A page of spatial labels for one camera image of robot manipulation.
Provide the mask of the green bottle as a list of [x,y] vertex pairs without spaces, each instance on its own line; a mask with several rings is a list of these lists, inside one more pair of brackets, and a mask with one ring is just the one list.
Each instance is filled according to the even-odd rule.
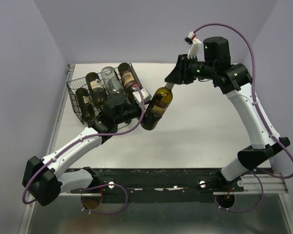
[[85,79],[93,104],[96,108],[102,109],[104,103],[107,101],[107,95],[99,75],[91,72],[85,76]]
[[118,66],[118,71],[120,73],[121,81],[122,81],[122,84],[124,85],[125,91],[127,92],[128,95],[132,95],[132,93],[134,92],[133,86],[134,85],[139,86],[139,83],[135,79],[130,65],[126,62],[123,62]]
[[[174,84],[166,83],[164,87],[158,88],[154,95],[159,96],[159,100],[156,104],[156,111],[159,111],[159,121],[163,117],[165,111],[169,107],[173,99],[172,88]],[[141,126],[148,131],[153,130],[157,124],[141,124]]]

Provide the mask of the clear bottle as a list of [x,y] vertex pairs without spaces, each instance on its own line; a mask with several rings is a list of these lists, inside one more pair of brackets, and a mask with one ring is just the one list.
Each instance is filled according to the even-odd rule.
[[109,94],[121,93],[123,91],[116,71],[113,67],[107,66],[101,71],[102,79]]

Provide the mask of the dark bottle front label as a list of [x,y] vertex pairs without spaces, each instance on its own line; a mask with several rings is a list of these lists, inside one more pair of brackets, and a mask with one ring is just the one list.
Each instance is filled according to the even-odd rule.
[[95,113],[88,91],[85,88],[77,89],[76,98],[81,109],[82,119],[86,122],[90,122],[95,117]]

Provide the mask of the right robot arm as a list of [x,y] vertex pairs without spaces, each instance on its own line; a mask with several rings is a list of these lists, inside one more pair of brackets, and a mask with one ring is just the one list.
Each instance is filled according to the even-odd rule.
[[259,166],[290,145],[287,137],[272,129],[256,94],[252,92],[252,77],[245,65],[231,64],[229,42],[223,37],[200,41],[191,32],[185,38],[190,45],[187,54],[179,55],[176,66],[165,78],[166,83],[181,85],[196,79],[211,79],[237,110],[250,139],[250,146],[223,167],[215,178],[215,186],[226,191],[233,180]]

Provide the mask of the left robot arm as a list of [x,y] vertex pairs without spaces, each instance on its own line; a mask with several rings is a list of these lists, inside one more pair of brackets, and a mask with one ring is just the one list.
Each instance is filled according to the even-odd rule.
[[110,125],[106,118],[97,117],[68,144],[43,158],[30,158],[26,164],[22,185],[22,202],[25,205],[39,202],[46,206],[61,193],[82,188],[92,193],[98,189],[98,180],[86,169],[76,173],[66,170],[89,151],[99,147],[113,136],[122,136],[134,131],[118,132],[116,125]]

